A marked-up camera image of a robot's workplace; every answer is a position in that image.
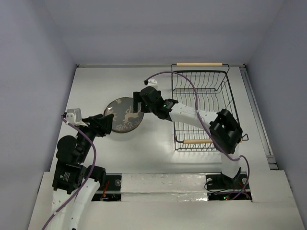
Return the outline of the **grey patterned plate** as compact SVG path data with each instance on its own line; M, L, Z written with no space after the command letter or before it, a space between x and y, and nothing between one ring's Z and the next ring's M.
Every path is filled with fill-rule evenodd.
M144 112L141 105L133 110L133 98L121 97L113 100L104 110L104 116L113 114L112 131L116 133L128 133L136 129L143 120Z

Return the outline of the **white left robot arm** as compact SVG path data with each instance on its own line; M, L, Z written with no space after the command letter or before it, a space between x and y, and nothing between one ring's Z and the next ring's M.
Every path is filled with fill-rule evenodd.
M70 109L61 116L77 134L57 142L51 214L44 230L79 230L94 194L107 186L105 168L95 164L94 139L111 133L113 117L98 114L82 118L80 109Z

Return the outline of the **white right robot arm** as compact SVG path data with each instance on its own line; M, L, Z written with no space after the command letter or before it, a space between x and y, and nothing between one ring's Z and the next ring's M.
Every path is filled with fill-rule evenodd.
M161 92L147 86L133 93L133 111L138 106L144 113L152 113L161 120L181 122L203 129L221 153L221 183L226 188L234 188L238 183L241 167L236 148L242 139L243 130L230 111L208 112L199 109L198 93L195 94L195 107L189 107L174 99L163 99Z

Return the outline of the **aluminium rail on table edge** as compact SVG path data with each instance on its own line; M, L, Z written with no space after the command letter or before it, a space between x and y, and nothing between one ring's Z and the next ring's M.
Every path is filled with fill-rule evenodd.
M241 67L239 67L240 69L240 73L241 73L241 77L248 95L248 100L249 103L251 105L251 110L256 122L256 126L257 126L257 130L258 130L258 134L260 136L261 139L261 143L264 149L264 153L266 155L267 158L267 162L269 165L270 170L279 170L278 164L276 162L275 156L273 154L271 145L270 145L270 141L267 135L267 132L265 130L265 126L259 111L259 107L257 105L257 101L251 86L251 82L248 76L248 70L247 70L247 66L245 64L243 64Z

